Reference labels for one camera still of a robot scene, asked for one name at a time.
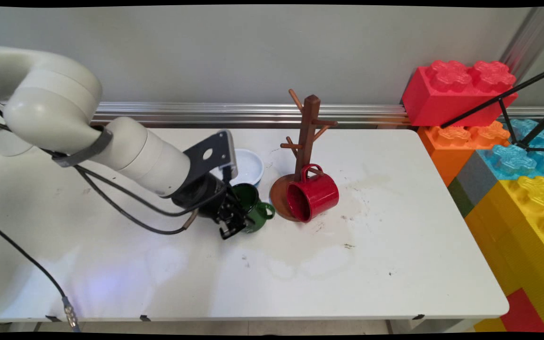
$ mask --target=white bowl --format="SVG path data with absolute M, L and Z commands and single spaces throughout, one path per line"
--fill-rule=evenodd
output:
M 235 149 L 236 166 L 238 167 L 238 176 L 230 181 L 231 185 L 239 183 L 249 183 L 256 185 L 264 175 L 264 163 L 261 158 L 253 151 L 247 149 Z M 210 171 L 212 175 L 222 179 L 222 173 L 218 168 Z

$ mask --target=giant lego block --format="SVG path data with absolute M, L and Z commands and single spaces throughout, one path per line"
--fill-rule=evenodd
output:
M 496 319 L 484 319 L 480 321 L 479 323 L 476 323 L 473 328 L 476 330 L 476 332 L 506 332 L 505 325 L 503 325 L 503 321 L 501 321 L 501 318 Z
M 497 121 L 487 127 L 419 127 L 417 133 L 446 186 L 450 185 L 475 149 L 508 145 L 510 135 Z
M 544 152 L 527 153 L 515 145 L 476 150 L 456 178 L 476 205 L 499 180 L 517 180 L 520 176 L 544 177 Z
M 429 67 L 418 67 L 410 80 L 402 103 L 415 127 L 435 127 L 512 88 L 516 78 L 507 65 L 497 61 L 478 61 L 467 68 L 460 62 L 436 60 Z M 505 99 L 505 106 L 518 97 Z M 485 127 L 502 114 L 494 103 L 454 124 L 456 127 Z
M 544 321 L 544 177 L 499 181 L 480 204 L 489 201 L 503 225 L 502 235 L 492 230 L 497 248 Z
M 484 255 L 488 267 L 490 267 L 490 270 L 493 272 L 503 293 L 507 296 L 520 289 L 522 285 L 518 282 L 516 275 L 514 275 L 511 267 L 509 267 L 507 260 L 505 260 L 503 254 L 501 254 L 494 240 L 490 237 L 488 229 L 494 228 L 494 226 L 492 223 L 488 224 L 482 219 L 483 213 L 484 211 L 481 211 L 479 206 L 476 206 L 469 215 L 466 216 L 465 222 L 469 227 L 477 246 Z
M 507 296 L 507 301 L 509 301 L 509 312 L 501 316 L 501 321 L 508 332 L 544 333 L 544 323 L 523 289 Z

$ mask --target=green mug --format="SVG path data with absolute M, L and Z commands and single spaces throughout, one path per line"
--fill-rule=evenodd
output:
M 246 233 L 256 232 L 276 214 L 272 204 L 264 203 L 259 199 L 259 192 L 253 185 L 240 183 L 233 186 L 232 190 L 235 192 L 242 208 L 247 212 L 246 215 L 255 221 L 255 224 L 246 226 L 242 231 Z

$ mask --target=wooden peg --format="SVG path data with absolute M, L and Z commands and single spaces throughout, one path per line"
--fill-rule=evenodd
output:
M 312 124 L 314 124 L 314 125 L 327 125 L 329 127 L 336 127 L 337 126 L 337 122 L 333 122 L 332 120 L 313 119 Z
M 283 149 L 303 149 L 304 146 L 302 146 L 300 144 L 286 144 L 286 143 L 283 143 L 283 144 L 281 144 L 281 148 L 283 148 Z
M 326 129 L 328 129 L 329 126 L 328 125 L 324 125 L 324 127 L 322 127 L 322 129 L 320 129 L 315 135 L 314 135 L 314 141 L 316 142 L 316 140 L 318 139 L 318 137 L 320 137 L 325 131 Z
M 301 111 L 304 107 L 299 101 L 298 95 L 295 94 L 295 91 L 292 88 L 289 89 L 289 94 L 291 95 L 291 98 L 293 98 L 293 101 L 295 102 L 295 105 L 297 105 L 297 108 Z
M 293 144 L 293 140 L 291 140 L 291 137 L 287 136 L 287 142 L 289 142 L 289 144 Z M 295 158 L 297 158 L 298 157 L 298 155 L 297 155 L 298 151 L 296 149 L 291 149 L 291 151 L 293 151 L 293 154 L 295 155 Z M 322 171 L 320 171 L 318 169 L 315 169 L 315 168 L 309 168 L 309 171 L 313 172 L 313 173 L 315 173 L 317 175 L 322 175 L 323 174 Z
M 291 137 L 287 136 L 287 142 L 289 144 L 293 144 L 293 140 L 291 140 Z M 297 158 L 298 157 L 298 155 L 297 155 L 298 151 L 296 149 L 291 149 L 291 151 L 293 151 L 293 155 L 295 155 L 295 158 Z
M 317 174 L 317 175 L 322 175 L 322 174 L 324 174 L 322 171 L 320 171 L 320 170 L 318 170 L 318 169 L 315 169 L 315 168 L 309 168 L 308 171 L 309 171 L 309 172 L 313 172 L 313 173 L 315 173 L 315 174 Z

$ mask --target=yellow lego block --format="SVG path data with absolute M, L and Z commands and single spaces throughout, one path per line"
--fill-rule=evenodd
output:
M 544 322 L 544 177 L 501 180 L 472 211 Z
M 522 285 L 518 282 L 507 260 L 505 260 L 505 257 L 503 257 L 503 254 L 501 254 L 486 230 L 488 226 L 482 221 L 478 209 L 479 204 L 466 216 L 465 222 L 471 231 L 471 235 L 476 240 L 477 246 L 482 251 L 486 262 L 488 262 L 490 270 L 493 271 L 494 277 L 497 279 L 499 286 L 501 286 L 503 293 L 505 293 L 505 296 L 510 295 L 520 289 Z
M 475 206 L 477 214 L 480 216 L 482 222 L 484 223 L 484 227 L 488 231 L 490 237 L 492 237 L 493 241 L 497 241 L 501 238 L 501 236 L 507 234 L 511 229 L 511 225 L 514 223 L 514 220 L 516 220 L 512 218 L 511 224 L 505 221 L 504 215 L 506 215 L 506 213 L 505 211 L 503 211 L 503 214 L 501 214 L 500 210 L 508 208 L 514 210 L 518 208 L 518 206 L 512 202 L 511 198 L 508 198 L 509 202 L 507 204 L 510 207 L 497 207 L 497 204 L 494 202 L 493 197 L 497 194 L 500 194 L 501 191 L 504 192 L 505 190 L 501 186 L 501 183 L 497 182 L 496 185 L 494 185 L 494 187 L 490 189 L 490 192 L 482 197 L 480 202 L 478 202 Z M 516 213 L 512 212 L 509 213 L 509 215 L 516 216 Z
M 506 221 L 511 226 L 510 232 L 518 238 L 527 256 L 538 260 L 544 268 L 544 177 L 520 177 L 517 181 L 499 181 L 499 184 L 524 217 Z
M 518 230 L 532 228 L 516 227 Z M 531 233 L 508 233 L 496 245 L 544 323 L 544 251 L 531 256 Z
M 479 323 L 476 323 L 473 328 L 476 330 L 476 332 L 507 332 L 501 318 L 484 319 Z

